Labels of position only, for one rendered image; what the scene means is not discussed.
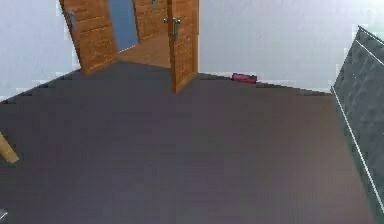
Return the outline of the dark red flat box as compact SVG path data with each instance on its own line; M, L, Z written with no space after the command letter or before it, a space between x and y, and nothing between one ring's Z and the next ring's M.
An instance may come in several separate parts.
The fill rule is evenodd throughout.
M257 77L255 75L233 73L231 80L242 83L255 84L257 82Z

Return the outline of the light wooden furniture leg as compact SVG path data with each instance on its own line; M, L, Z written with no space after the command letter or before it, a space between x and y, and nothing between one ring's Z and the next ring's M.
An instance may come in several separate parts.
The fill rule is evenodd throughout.
M10 146L4 135L0 132L0 154L9 163L15 163L19 160L16 152Z

